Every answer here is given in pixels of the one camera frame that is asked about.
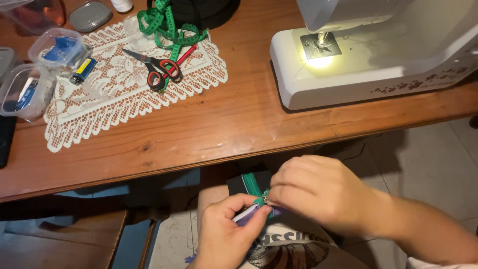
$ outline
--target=red pencil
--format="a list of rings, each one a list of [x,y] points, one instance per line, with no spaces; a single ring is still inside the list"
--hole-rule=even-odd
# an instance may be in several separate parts
[[[182,64],[184,62],[184,60],[186,60],[186,58],[191,55],[191,53],[193,52],[193,50],[195,50],[197,48],[196,45],[192,45],[191,48],[189,48],[186,53],[184,53],[183,56],[181,56],[181,58],[179,58],[179,60],[177,60],[176,64],[179,66],[180,64]],[[171,69],[169,70],[171,73],[173,73],[173,71],[175,70],[176,68],[175,67],[171,67]],[[168,74],[164,74],[163,75],[163,78],[167,78],[168,77]]]

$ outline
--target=lighter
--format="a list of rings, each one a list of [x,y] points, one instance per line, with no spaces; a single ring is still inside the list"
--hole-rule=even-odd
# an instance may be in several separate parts
[[[80,65],[75,74],[70,78],[70,82],[75,85],[80,85],[85,81],[89,73],[95,67],[97,61],[93,58],[86,59],[83,64]]]

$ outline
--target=white t-shirt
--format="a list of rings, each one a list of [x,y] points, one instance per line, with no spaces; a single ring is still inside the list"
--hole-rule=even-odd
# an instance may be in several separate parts
[[[269,220],[240,269],[369,269],[338,248],[318,225],[293,213]],[[439,266],[409,258],[410,269],[478,269],[478,265]]]

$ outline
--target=lace doily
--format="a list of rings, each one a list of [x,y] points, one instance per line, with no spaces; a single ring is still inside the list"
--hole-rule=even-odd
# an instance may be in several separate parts
[[[181,65],[182,81],[169,82],[164,94],[150,90],[146,66],[121,50],[130,49],[122,23],[85,35],[84,40],[93,47],[93,58],[98,63],[83,85],[75,86],[68,78],[58,78],[52,104],[43,117],[47,122],[45,138],[52,152],[228,79],[226,63],[218,56],[219,50],[210,36],[198,43],[198,48]],[[180,55],[188,48],[182,48]],[[141,53],[169,58],[171,52],[155,48]]]

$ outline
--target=sewing machine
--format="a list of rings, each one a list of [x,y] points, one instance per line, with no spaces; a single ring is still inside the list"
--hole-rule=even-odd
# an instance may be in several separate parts
[[[290,110],[446,88],[478,68],[478,0],[297,4],[306,28],[270,48]]]

